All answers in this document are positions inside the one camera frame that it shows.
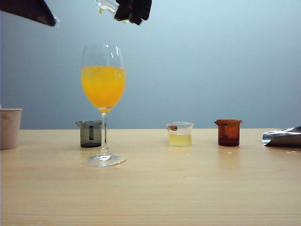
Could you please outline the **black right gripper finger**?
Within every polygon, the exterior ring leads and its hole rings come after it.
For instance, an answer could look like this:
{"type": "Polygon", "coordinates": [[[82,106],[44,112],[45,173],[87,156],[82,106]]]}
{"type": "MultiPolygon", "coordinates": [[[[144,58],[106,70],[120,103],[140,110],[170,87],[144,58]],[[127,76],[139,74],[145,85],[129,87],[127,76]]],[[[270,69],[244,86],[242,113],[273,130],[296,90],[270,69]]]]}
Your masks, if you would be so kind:
{"type": "Polygon", "coordinates": [[[131,21],[132,0],[116,0],[118,8],[114,18],[117,21],[131,21]]]}
{"type": "Polygon", "coordinates": [[[130,1],[130,22],[140,25],[142,21],[149,18],[152,0],[131,0],[130,1]]]}

